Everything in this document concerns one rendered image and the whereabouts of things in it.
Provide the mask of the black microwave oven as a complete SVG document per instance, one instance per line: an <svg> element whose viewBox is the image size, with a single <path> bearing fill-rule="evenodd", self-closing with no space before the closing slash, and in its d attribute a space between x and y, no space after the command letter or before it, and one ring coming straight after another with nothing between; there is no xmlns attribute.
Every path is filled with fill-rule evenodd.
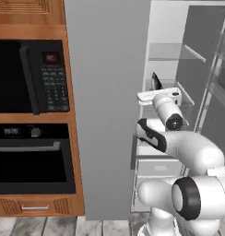
<svg viewBox="0 0 225 236"><path fill-rule="evenodd" d="M0 40L0 113L33 113L19 49L29 48L30 71L40 114L68 112L63 44L60 40Z"/></svg>

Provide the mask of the wooden cupboard door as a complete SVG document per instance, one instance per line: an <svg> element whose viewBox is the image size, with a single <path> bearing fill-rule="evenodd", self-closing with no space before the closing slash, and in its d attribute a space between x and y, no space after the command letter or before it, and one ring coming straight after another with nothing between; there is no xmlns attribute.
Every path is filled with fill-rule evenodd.
<svg viewBox="0 0 225 236"><path fill-rule="evenodd" d="M0 24L64 25L64 1L0 0Z"/></svg>

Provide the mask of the dark grey fish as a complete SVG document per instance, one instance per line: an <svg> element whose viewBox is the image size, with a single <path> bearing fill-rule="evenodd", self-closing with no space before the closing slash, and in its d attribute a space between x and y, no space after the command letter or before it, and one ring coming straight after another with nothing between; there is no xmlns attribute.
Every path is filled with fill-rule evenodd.
<svg viewBox="0 0 225 236"><path fill-rule="evenodd" d="M161 85L160 80L155 72L153 72L151 76L151 87L154 90L163 89L163 86Z"/></svg>

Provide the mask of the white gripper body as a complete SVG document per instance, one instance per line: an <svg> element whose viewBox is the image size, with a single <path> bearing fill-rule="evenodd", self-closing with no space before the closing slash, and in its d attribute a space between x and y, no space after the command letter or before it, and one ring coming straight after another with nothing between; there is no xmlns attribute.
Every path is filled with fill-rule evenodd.
<svg viewBox="0 0 225 236"><path fill-rule="evenodd" d="M149 105L152 103L152 100L161 93L171 93L174 91L174 88L166 88L166 89L157 89L157 90L151 90L151 91L144 91L144 92L138 92L136 97L137 101L140 105Z"/></svg>

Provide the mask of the wooden drawer front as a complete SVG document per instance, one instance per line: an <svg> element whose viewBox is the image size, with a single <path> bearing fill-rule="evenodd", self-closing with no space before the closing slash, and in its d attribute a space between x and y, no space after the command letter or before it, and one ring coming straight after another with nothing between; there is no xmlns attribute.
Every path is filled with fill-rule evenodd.
<svg viewBox="0 0 225 236"><path fill-rule="evenodd" d="M48 210L21 210L21 206ZM83 216L84 203L75 195L0 195L0 217L70 217Z"/></svg>

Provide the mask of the grey fridge door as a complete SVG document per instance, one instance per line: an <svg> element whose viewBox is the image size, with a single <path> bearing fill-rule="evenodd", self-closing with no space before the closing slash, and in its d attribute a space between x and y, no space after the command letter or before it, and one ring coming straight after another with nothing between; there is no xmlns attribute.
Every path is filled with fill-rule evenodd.
<svg viewBox="0 0 225 236"><path fill-rule="evenodd" d="M195 105L189 131L214 142L225 156L225 6L190 6L183 45L196 59L181 59L176 81Z"/></svg>

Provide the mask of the wooden appliance cabinet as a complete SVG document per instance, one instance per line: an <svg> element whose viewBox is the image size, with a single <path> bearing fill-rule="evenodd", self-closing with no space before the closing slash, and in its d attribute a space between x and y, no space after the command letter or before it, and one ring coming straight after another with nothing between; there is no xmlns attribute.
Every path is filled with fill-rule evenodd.
<svg viewBox="0 0 225 236"><path fill-rule="evenodd" d="M72 164L74 169L74 177L77 192L75 196L83 200L83 187L79 159L79 150L77 143L77 125L76 125L76 112L73 93L73 82L71 76L70 55L68 48L68 36L66 20L64 25L31 25L31 24L0 24L0 40L2 39L22 39L22 40L38 40L50 39L61 40L63 42L64 57L65 57L65 71L66 71L66 84L69 95L70 111L67 113L44 113L40 115L33 114L20 114L20 113L0 113L0 124L7 123L66 123L68 124L70 147L72 154Z"/></svg>

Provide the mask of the black built-in oven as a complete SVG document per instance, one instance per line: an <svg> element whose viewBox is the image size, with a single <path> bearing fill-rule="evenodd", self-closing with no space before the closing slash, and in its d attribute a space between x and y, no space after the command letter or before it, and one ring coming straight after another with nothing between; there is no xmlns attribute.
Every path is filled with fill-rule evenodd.
<svg viewBox="0 0 225 236"><path fill-rule="evenodd" d="M39 128L41 135L32 137ZM0 145L51 145L57 151L0 152L0 195L57 195L76 191L67 124L0 124Z"/></svg>

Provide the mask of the grey fridge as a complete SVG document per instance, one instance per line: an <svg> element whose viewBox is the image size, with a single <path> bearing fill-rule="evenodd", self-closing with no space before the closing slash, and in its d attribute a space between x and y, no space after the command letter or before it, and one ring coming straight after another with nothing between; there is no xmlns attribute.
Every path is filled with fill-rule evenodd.
<svg viewBox="0 0 225 236"><path fill-rule="evenodd" d="M176 80L179 61L149 61L151 43L183 44L190 6L225 0L65 0L85 213L122 220L130 213L136 94L155 72Z"/></svg>

